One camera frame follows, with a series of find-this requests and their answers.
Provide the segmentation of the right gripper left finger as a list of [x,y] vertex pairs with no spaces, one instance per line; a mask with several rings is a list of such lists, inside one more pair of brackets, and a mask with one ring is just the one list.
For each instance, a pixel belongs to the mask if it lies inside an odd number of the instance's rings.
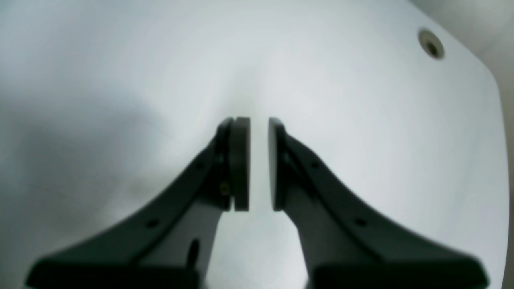
[[159,196],[78,244],[40,258],[34,289],[199,289],[224,212],[249,210],[248,117],[222,121]]

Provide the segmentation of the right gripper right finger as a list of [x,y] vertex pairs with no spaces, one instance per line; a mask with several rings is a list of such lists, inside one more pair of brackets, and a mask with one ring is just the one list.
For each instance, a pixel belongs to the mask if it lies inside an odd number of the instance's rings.
[[295,225],[311,289],[484,289],[477,258],[392,221],[278,118],[268,126],[272,207]]

